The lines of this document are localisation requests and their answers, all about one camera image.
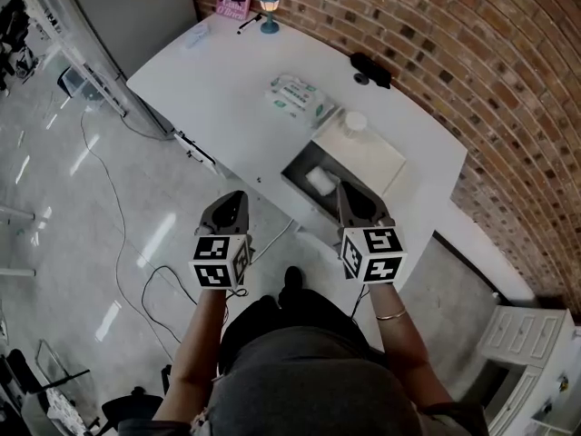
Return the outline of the small blue lamp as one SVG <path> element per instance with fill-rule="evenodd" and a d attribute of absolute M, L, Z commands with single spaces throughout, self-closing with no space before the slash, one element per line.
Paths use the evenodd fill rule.
<path fill-rule="evenodd" d="M 266 21 L 261 25 L 264 34 L 275 34 L 279 31 L 279 24 L 273 20 L 273 14 L 277 11 L 281 0 L 259 0 L 261 9 L 266 15 Z"/>

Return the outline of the white cardboard box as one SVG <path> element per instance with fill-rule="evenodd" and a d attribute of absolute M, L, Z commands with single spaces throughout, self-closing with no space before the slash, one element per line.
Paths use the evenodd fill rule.
<path fill-rule="evenodd" d="M 343 130 L 347 111 L 337 108 L 320 124 L 307 145 L 283 169 L 281 176 L 328 219 L 339 220 L 336 190 L 321 196 L 307 182 L 305 175 L 319 166 L 340 181 L 364 186 L 382 197 L 406 163 L 400 154 L 370 126 L 352 137 Z"/>

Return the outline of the white desk with drawers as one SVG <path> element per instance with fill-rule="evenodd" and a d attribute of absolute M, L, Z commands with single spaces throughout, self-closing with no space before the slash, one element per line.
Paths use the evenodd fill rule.
<path fill-rule="evenodd" d="M 207 19 L 210 33 L 192 49 L 180 36 L 129 80 L 129 87 L 246 184 L 326 244 L 336 225 L 282 179 L 312 130 L 268 105 L 264 92 L 279 74 L 321 89 L 371 128 L 406 163 L 384 199 L 408 256 L 396 280 L 411 275 L 446 208 L 467 151 L 400 90 L 360 85 L 342 52 L 287 25 L 266 35 L 257 25 L 237 35 L 237 21 Z"/>

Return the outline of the white green wet wipes pack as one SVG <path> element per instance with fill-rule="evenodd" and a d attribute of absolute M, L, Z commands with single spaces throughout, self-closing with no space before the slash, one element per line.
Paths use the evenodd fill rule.
<path fill-rule="evenodd" d="M 319 88 L 290 74 L 279 74 L 264 92 L 268 103 L 311 128 L 337 109 L 337 104 Z"/>

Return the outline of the white shelf rack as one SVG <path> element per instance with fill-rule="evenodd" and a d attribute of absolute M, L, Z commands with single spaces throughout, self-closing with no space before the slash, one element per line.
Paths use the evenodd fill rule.
<path fill-rule="evenodd" d="M 48 7 L 44 7 L 40 0 L 24 0 L 24 2 L 27 13 L 41 26 L 53 45 L 63 53 L 70 64 L 103 96 L 103 99 L 114 111 L 124 118 L 127 114 L 125 109 L 114 97 L 106 82 L 99 78 L 74 44 L 64 37 L 63 28 L 53 18 L 53 14 Z"/>

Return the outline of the small white pouch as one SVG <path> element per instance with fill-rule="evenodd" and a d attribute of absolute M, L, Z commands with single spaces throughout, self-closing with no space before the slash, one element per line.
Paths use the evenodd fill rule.
<path fill-rule="evenodd" d="M 210 27 L 205 22 L 200 22 L 184 33 L 182 47 L 186 50 L 192 49 L 203 38 L 210 33 Z"/>

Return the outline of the black case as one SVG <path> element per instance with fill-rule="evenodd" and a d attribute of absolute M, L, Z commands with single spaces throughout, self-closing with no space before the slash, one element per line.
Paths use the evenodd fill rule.
<path fill-rule="evenodd" d="M 382 65 L 373 61 L 366 54 L 357 52 L 350 56 L 350 64 L 356 73 L 362 73 L 373 81 L 378 87 L 391 88 L 391 72 Z"/>

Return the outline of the black office chair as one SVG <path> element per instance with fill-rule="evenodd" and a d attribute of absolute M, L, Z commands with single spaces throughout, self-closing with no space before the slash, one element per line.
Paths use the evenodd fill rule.
<path fill-rule="evenodd" d="M 150 394 L 142 386 L 122 397 L 108 401 L 102 405 L 103 416 L 106 419 L 101 433 L 110 429 L 118 430 L 119 423 L 131 419 L 150 420 L 162 404 L 163 397 Z"/>

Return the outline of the patterned white cloth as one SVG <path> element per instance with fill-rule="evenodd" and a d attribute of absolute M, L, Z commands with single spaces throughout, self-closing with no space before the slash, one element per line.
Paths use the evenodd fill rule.
<path fill-rule="evenodd" d="M 84 436 L 87 432 L 84 421 L 65 395 L 56 388 L 46 390 L 45 395 L 49 406 L 47 416 L 52 421 L 59 421 L 74 436 Z"/>

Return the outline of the black metal frame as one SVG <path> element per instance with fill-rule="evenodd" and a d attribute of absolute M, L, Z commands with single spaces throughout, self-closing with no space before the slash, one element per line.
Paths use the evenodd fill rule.
<path fill-rule="evenodd" d="M 41 361 L 44 355 L 51 360 L 52 364 L 54 365 L 54 369 L 57 372 L 60 372 L 58 380 L 50 380 L 48 370 L 43 367 Z M 53 348 L 45 339 L 40 339 L 38 342 L 34 356 L 34 363 L 46 380 L 46 385 L 43 386 L 43 390 L 57 388 L 91 372 L 89 369 L 85 369 L 81 372 L 71 374 L 62 363 L 59 355 L 53 350 Z"/>

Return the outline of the person's left forearm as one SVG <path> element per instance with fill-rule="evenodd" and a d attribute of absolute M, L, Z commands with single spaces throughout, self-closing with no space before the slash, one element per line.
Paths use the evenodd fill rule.
<path fill-rule="evenodd" d="M 172 364 L 156 421 L 190 423 L 207 406 L 217 376 L 226 292 L 204 290 Z"/>

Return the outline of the grey metal cabinet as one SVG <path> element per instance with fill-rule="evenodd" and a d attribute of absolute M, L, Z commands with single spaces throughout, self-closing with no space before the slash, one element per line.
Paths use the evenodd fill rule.
<path fill-rule="evenodd" d="M 193 0 L 61 0 L 94 72 L 113 88 L 124 121 L 143 120 L 171 140 L 174 127 L 135 94 L 128 81 L 163 48 L 198 22 Z"/>

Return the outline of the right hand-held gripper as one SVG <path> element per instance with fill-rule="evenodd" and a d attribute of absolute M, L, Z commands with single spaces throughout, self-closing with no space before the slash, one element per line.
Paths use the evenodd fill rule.
<path fill-rule="evenodd" d="M 346 272 L 362 284 L 395 282 L 408 254 L 386 204 L 346 181 L 340 181 L 337 195 L 340 224 L 346 227 L 340 248 Z"/>

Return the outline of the black pen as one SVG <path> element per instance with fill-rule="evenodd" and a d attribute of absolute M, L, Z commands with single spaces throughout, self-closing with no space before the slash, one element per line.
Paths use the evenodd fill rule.
<path fill-rule="evenodd" d="M 241 35 L 244 31 L 246 31 L 251 25 L 259 22 L 262 19 L 262 14 L 258 13 L 248 21 L 244 22 L 238 29 L 237 35 Z"/>

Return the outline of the person's grey shirt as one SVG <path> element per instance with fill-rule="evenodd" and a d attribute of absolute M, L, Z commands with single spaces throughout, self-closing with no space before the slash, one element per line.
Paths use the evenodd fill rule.
<path fill-rule="evenodd" d="M 193 421 L 126 420 L 118 436 L 488 436 L 483 411 L 417 408 L 385 366 L 332 332 L 291 327 L 237 353 Z"/>

